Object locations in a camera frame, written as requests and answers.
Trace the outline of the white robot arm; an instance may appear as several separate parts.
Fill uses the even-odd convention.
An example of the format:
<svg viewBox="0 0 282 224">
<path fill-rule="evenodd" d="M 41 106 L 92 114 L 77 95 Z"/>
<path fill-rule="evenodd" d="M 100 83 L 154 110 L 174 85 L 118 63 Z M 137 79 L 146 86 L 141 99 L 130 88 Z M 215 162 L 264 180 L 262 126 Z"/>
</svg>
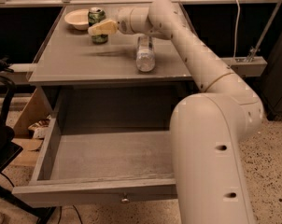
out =
<svg viewBox="0 0 282 224">
<path fill-rule="evenodd" d="M 259 96 L 179 17 L 170 0 L 126 7 L 90 35 L 144 34 L 172 42 L 199 91 L 180 101 L 170 134 L 182 224 L 256 224 L 238 144 L 259 129 Z"/>
</svg>

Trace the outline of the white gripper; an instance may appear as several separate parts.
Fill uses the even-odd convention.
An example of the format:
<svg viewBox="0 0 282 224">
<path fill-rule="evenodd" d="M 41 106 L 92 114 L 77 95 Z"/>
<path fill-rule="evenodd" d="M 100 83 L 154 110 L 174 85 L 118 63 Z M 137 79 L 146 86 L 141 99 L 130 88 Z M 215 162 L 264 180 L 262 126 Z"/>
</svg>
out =
<svg viewBox="0 0 282 224">
<path fill-rule="evenodd" d="M 133 35 L 134 30 L 131 27 L 131 7 L 121 7 L 118 10 L 117 22 L 111 19 L 95 23 L 88 29 L 89 35 L 113 35 L 119 30 L 125 35 Z"/>
</svg>

